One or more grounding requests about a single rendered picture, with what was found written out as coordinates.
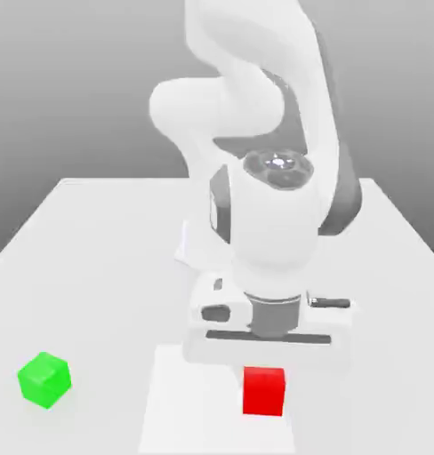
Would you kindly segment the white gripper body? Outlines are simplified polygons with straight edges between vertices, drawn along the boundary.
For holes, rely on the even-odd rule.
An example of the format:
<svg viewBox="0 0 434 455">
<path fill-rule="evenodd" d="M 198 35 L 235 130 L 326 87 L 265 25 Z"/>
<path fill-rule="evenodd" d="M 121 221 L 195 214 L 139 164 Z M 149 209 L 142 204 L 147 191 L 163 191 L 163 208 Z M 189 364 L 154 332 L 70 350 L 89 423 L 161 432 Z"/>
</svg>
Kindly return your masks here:
<svg viewBox="0 0 434 455">
<path fill-rule="evenodd" d="M 193 321 L 183 343 L 192 363 L 262 367 L 347 365 L 351 359 L 353 323 L 321 316 L 301 316 L 298 327 L 282 338 L 262 339 L 251 332 L 249 315 L 226 323 Z"/>
</svg>

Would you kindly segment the small red cube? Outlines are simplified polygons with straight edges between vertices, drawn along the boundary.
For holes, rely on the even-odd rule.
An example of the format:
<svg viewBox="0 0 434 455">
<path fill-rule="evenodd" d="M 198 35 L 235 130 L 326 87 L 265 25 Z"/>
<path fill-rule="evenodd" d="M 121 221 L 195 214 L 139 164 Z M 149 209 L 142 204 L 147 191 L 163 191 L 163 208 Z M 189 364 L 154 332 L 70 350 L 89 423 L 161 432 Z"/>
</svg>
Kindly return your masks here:
<svg viewBox="0 0 434 455">
<path fill-rule="evenodd" d="M 243 413 L 281 417 L 285 402 L 285 371 L 246 366 L 243 379 Z"/>
</svg>

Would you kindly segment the small green cube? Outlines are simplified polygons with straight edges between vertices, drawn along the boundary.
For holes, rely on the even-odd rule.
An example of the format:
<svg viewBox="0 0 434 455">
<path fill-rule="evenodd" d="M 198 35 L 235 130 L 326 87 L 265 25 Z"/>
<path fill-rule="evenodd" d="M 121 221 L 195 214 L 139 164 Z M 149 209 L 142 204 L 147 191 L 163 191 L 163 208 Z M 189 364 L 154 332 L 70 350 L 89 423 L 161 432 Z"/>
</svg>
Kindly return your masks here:
<svg viewBox="0 0 434 455">
<path fill-rule="evenodd" d="M 71 388 L 68 363 L 47 352 L 40 352 L 17 373 L 22 396 L 50 409 Z"/>
</svg>

